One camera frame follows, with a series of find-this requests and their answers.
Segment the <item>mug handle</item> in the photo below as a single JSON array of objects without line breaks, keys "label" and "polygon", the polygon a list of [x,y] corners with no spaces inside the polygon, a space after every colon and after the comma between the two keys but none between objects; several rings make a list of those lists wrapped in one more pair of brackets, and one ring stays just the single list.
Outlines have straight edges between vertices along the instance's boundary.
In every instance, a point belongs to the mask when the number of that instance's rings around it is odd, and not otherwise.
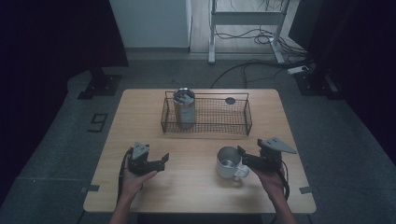
[{"label": "mug handle", "polygon": [[239,163],[239,165],[236,167],[238,170],[236,171],[236,173],[234,174],[234,176],[236,176],[236,177],[245,177],[245,176],[248,176],[248,173],[249,173],[249,168],[246,166],[246,165],[244,165],[244,164],[242,164],[242,162],[241,163]]}]

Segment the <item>black curtain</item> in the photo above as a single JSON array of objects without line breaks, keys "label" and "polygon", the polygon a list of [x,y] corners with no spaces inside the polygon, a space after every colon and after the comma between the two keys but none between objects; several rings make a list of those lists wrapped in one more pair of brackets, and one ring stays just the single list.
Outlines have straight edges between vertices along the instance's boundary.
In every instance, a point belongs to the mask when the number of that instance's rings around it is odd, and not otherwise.
[{"label": "black curtain", "polygon": [[360,0],[334,50],[332,78],[396,164],[396,2]]},{"label": "black curtain", "polygon": [[[306,14],[314,21],[306,22]],[[290,37],[306,47],[317,63],[312,79],[322,82],[331,75],[394,163],[395,24],[394,0],[302,0],[290,29]]]},{"label": "black curtain", "polygon": [[67,80],[128,62],[107,0],[1,1],[0,57],[2,202],[62,106]]}]

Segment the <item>power strip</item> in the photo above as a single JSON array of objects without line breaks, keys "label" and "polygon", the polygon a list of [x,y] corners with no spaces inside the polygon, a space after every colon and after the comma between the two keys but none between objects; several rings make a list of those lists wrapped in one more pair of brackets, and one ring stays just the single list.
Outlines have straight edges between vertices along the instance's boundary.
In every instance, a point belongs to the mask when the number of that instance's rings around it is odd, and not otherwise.
[{"label": "power strip", "polygon": [[309,68],[307,66],[300,66],[300,67],[288,69],[289,75],[295,75],[295,74],[306,73],[306,72],[309,72]]}]

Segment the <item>gray floor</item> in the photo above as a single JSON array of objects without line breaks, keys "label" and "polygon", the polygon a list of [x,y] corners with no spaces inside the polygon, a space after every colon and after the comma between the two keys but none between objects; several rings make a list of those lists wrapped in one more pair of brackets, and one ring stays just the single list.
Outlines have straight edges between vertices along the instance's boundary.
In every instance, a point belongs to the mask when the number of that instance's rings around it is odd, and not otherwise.
[{"label": "gray floor", "polygon": [[[78,223],[86,188],[106,141],[123,90],[190,87],[207,89],[224,71],[248,56],[129,54],[130,68],[107,68],[122,75],[115,96],[78,100],[91,76],[68,83],[69,93],[47,135],[24,167],[0,211],[0,223]],[[396,223],[396,168],[345,101],[302,96],[286,70],[254,65],[247,69],[251,89],[276,89],[299,148],[317,204],[314,214],[296,215],[300,223]],[[239,69],[214,88],[242,88]],[[108,114],[101,133],[94,114]],[[107,223],[111,214],[85,213],[80,223]],[[262,215],[268,223],[272,215]],[[131,214],[131,223],[135,215]]]}]

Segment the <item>cylindrical can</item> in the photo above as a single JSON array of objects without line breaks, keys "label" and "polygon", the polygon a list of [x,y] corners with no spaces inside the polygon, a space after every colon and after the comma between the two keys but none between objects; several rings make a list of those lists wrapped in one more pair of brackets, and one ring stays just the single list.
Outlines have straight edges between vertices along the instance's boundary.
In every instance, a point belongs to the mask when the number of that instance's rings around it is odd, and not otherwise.
[{"label": "cylindrical can", "polygon": [[195,123],[195,94],[188,88],[180,88],[173,95],[176,122],[179,128],[189,129]]}]

